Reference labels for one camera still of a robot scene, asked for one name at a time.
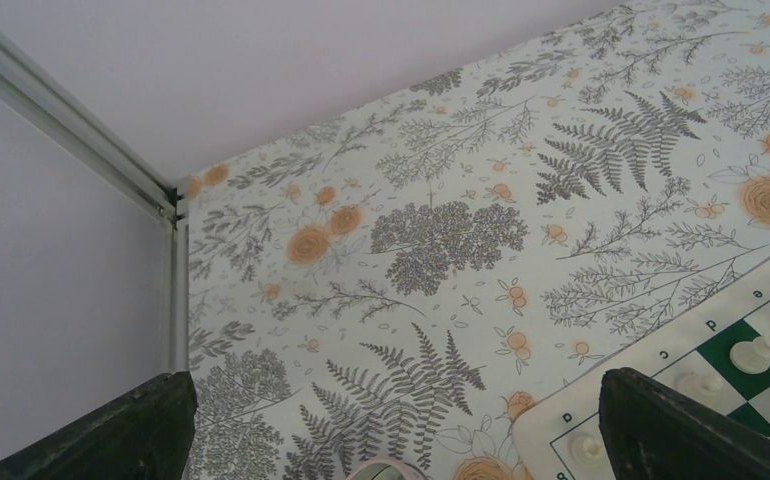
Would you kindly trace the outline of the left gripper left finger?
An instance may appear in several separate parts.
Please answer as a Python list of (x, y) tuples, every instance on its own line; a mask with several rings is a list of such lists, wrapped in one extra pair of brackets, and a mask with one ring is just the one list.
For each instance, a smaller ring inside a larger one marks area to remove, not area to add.
[(0, 479), (181, 479), (197, 408), (190, 373), (157, 375), (0, 460)]

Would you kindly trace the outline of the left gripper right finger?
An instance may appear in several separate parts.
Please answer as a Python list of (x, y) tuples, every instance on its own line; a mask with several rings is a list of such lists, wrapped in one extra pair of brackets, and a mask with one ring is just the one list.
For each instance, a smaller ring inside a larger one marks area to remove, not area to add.
[(617, 479), (770, 479), (770, 439), (632, 368), (603, 374), (599, 430)]

